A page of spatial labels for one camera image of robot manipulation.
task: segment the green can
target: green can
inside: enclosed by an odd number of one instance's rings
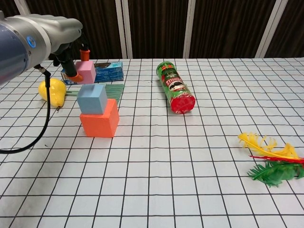
[[[157,66],[156,73],[161,81],[171,110],[183,114],[193,109],[195,97],[183,82],[173,63],[165,61]]]

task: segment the blue cube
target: blue cube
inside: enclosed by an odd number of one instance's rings
[[[104,114],[107,103],[105,85],[85,84],[77,95],[82,114]]]

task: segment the toy pear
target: toy pear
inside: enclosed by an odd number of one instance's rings
[[[47,100],[47,89],[45,81],[42,81],[40,83],[38,92],[44,100]],[[65,103],[65,96],[67,92],[66,85],[56,78],[51,78],[49,92],[51,105],[55,108],[61,108]]]

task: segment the brown curtain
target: brown curtain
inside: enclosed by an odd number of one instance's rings
[[[129,0],[133,58],[182,58],[188,0]]]
[[[6,18],[20,14],[14,0],[0,0],[0,10]]]
[[[27,3],[31,13],[80,20],[91,59],[122,57],[114,0],[27,0]],[[80,58],[79,48],[73,46],[73,58]]]
[[[304,1],[289,0],[265,57],[304,57]]]
[[[276,0],[196,0],[191,58],[253,58]]]

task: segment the orange cube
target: orange cube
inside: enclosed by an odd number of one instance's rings
[[[103,115],[80,115],[85,134],[88,137],[113,138],[119,122],[117,103],[108,99]]]

